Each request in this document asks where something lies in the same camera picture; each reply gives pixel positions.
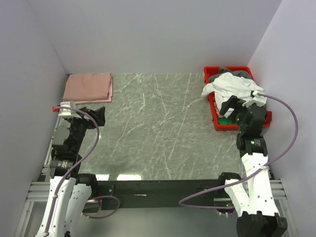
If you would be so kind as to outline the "white t shirt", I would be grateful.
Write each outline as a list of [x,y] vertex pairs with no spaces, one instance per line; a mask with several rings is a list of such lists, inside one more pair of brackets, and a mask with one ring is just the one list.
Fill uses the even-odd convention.
[[234,76],[227,72],[221,74],[213,82],[206,84],[202,90],[201,96],[207,97],[214,92],[217,108],[222,108],[222,104],[227,102],[231,96],[236,96],[244,102],[254,99],[252,92],[266,94],[265,90],[258,86],[252,79]]

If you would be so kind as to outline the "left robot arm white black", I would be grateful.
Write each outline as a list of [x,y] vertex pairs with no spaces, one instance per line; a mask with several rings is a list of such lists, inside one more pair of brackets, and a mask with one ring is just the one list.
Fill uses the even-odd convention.
[[105,125],[105,107],[91,110],[57,109],[69,126],[58,126],[52,136],[49,195],[38,237],[73,237],[83,208],[89,198],[99,194],[94,174],[80,174],[79,155],[86,131]]

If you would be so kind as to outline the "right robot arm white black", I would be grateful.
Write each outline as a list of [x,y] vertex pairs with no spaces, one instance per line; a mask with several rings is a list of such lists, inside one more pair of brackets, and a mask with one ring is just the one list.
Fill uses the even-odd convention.
[[247,188],[239,176],[227,175],[217,184],[217,193],[230,197],[237,218],[239,237],[280,237],[287,230],[287,219],[281,217],[272,194],[269,178],[268,150],[262,136],[267,112],[253,103],[231,96],[223,102],[220,114],[232,108],[229,118],[238,126],[237,149],[246,171]]

